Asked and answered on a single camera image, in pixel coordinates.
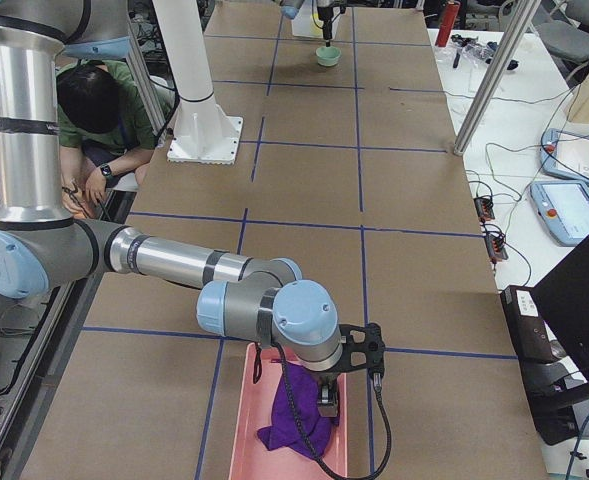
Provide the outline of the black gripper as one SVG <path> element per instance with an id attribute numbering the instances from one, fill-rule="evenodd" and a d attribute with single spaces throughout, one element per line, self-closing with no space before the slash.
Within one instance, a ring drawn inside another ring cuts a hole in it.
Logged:
<path id="1" fill-rule="evenodd" d="M 334 0 L 318 0 L 318 18 L 323 24 L 323 39 L 325 46 L 332 42 L 332 19 L 334 16 Z"/>
<path id="2" fill-rule="evenodd" d="M 335 372 L 318 372 L 315 374 L 318 386 L 317 408 L 325 418 L 339 415 L 338 377 Z"/>

